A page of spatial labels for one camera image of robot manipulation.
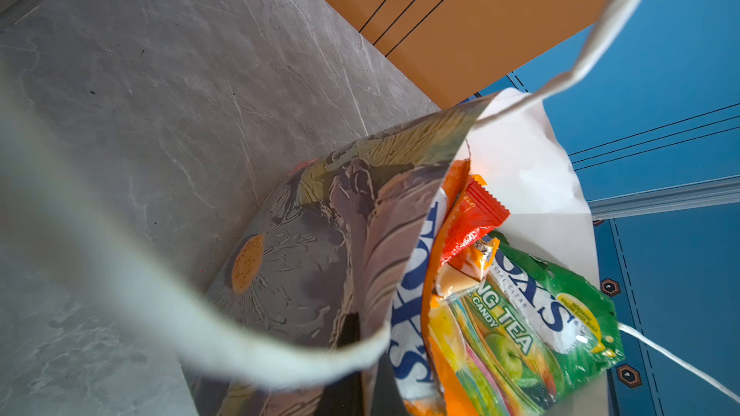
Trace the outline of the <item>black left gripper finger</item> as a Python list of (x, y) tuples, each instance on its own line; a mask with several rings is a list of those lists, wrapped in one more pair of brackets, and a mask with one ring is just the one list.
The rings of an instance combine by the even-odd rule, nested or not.
[(406, 415), (389, 359), (390, 325), (360, 336), (360, 316), (349, 315), (338, 348), (330, 352), (337, 376), (324, 387), (316, 415)]

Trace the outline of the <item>purple white snack bag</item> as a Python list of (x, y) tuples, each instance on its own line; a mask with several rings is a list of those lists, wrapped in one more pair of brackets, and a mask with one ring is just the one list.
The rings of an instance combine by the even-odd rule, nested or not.
[(412, 415), (444, 412), (444, 400), (423, 340), (421, 313), (431, 251), (448, 206), (447, 194), (438, 190), (392, 302), (389, 360), (400, 397)]

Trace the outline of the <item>white paper bag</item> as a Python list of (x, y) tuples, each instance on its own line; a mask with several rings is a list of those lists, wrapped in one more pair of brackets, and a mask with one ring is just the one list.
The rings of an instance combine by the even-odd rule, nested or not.
[(468, 159), (468, 179), (511, 213), (486, 235), (584, 277), (582, 263), (595, 258), (592, 215), (543, 102), (586, 77), (641, 1), (608, 0), (572, 67), (537, 92), (480, 98), (294, 169), (207, 292), (123, 225), (5, 88), (2, 229), (17, 259), (48, 265), (100, 312), (177, 354), (201, 414), (314, 414), (337, 376), (330, 352), (346, 318), (360, 316), (361, 337), (390, 325), (454, 161)]

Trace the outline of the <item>colourful skittles candy bag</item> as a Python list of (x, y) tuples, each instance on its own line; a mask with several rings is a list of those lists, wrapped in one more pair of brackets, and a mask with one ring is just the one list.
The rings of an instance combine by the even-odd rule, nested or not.
[(443, 180), (441, 192), (444, 192), (448, 198), (447, 210), (442, 212), (442, 222), (434, 240), (423, 289), (425, 305), (422, 307), (422, 327), (426, 329), (425, 345), (441, 387), (446, 415), (478, 414), (456, 376), (456, 372), (460, 370), (456, 358), (462, 356), (462, 364), (466, 364), (464, 339), (457, 331), (454, 317), (444, 305), (441, 305), (434, 294), (437, 275), (442, 268), (441, 256), (444, 241), (448, 233), (444, 222), (454, 208), (456, 198), (468, 182), (469, 163), (468, 159), (454, 161)]

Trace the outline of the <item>small orange snack packet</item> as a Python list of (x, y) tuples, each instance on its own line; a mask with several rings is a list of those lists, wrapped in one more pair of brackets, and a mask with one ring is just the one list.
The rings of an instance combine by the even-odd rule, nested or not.
[(480, 284), (488, 275), (501, 241), (484, 236), (443, 264), (435, 279), (435, 293), (446, 299)]

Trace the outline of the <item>green pea snack bag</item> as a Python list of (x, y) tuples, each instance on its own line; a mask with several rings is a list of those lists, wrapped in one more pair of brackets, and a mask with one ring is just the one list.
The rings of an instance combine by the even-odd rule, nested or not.
[(466, 346), (456, 372), (477, 415), (543, 415), (624, 360), (616, 308), (581, 275), (512, 248), (447, 298)]

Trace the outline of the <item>red snack packet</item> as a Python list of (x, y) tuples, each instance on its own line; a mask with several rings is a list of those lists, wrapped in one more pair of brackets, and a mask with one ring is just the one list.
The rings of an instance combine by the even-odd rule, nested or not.
[(448, 264), (484, 235), (503, 225), (510, 215), (483, 184), (470, 177), (437, 237), (439, 264)]

